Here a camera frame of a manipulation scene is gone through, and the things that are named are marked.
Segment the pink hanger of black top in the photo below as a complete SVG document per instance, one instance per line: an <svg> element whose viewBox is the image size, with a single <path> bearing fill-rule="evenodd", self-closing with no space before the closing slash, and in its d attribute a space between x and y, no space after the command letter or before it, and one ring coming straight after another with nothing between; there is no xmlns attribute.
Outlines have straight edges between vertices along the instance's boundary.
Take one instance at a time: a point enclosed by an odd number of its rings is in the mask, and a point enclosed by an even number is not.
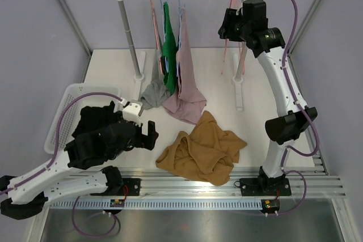
<svg viewBox="0 0 363 242"><path fill-rule="evenodd" d="M240 0L231 0L230 1L230 8L232 9L239 9ZM245 59L246 59L246 53L247 53L247 47L245 42L238 42L238 48L239 48L239 64L241 68L241 74L245 74Z"/></svg>

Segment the pink hanger of brown top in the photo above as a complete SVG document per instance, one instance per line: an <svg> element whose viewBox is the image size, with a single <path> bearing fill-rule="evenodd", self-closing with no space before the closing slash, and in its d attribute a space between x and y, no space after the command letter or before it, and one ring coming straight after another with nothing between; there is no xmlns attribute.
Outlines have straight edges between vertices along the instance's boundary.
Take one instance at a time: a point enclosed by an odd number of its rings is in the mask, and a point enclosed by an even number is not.
<svg viewBox="0 0 363 242"><path fill-rule="evenodd" d="M230 4L229 4L229 8L230 9L236 9L238 7L238 0L230 0ZM222 70L221 70L221 74L224 74L225 71L225 66L226 66L226 53L227 53L227 49L228 49L228 43L229 43L229 39L225 39L225 44L224 44L224 50L223 50L223 59L222 59Z"/></svg>

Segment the black tank top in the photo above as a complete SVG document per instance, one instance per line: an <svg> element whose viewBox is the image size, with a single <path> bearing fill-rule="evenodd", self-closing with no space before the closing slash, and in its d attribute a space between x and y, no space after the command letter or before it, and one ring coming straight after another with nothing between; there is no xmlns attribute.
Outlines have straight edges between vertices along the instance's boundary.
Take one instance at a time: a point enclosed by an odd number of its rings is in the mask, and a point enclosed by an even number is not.
<svg viewBox="0 0 363 242"><path fill-rule="evenodd" d="M89 133L115 123L117 114L114 112L114 108L115 103L113 101L103 107L86 106L82 108L81 119L71 136L76 138L80 134Z"/></svg>

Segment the brown tank top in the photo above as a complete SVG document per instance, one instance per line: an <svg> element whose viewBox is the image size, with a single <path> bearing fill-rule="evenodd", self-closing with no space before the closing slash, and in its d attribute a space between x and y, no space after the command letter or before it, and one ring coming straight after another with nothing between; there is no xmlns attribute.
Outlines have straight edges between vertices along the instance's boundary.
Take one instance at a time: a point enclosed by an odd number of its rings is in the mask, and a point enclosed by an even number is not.
<svg viewBox="0 0 363 242"><path fill-rule="evenodd" d="M246 146L244 140L230 130L222 130L213 115L204 111L192 132L180 131L155 165L187 180L221 186L230 180L239 152Z"/></svg>

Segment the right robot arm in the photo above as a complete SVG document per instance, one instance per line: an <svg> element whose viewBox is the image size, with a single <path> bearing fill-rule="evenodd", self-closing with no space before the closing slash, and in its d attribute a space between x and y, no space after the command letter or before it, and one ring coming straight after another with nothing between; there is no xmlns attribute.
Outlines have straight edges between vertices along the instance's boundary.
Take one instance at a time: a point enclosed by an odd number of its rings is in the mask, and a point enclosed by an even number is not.
<svg viewBox="0 0 363 242"><path fill-rule="evenodd" d="M227 9L218 34L221 39L245 42L262 66L275 97L277 117L265 122L269 137L267 157L256 178L241 178L244 197L291 196L285 161L295 141L317 117L300 95L283 56L285 41L278 28L268 27L263 0L245 0L238 10Z"/></svg>

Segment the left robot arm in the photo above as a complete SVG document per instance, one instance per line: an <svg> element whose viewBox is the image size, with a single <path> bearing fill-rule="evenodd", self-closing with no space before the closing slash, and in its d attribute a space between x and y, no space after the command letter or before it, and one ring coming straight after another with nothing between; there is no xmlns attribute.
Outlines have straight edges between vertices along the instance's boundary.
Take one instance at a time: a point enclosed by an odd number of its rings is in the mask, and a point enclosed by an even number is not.
<svg viewBox="0 0 363 242"><path fill-rule="evenodd" d="M115 196L124 192L123 178L114 166L84 178L69 180L68 177L103 165L133 148L152 150L158 136L153 121L147 124L147 134L143 134L142 126L129 121L82 133L57 154L53 163L44 163L19 177L1 177L1 191L7 194L1 202L1 214L16 220L28 219L63 199L88 194Z"/></svg>

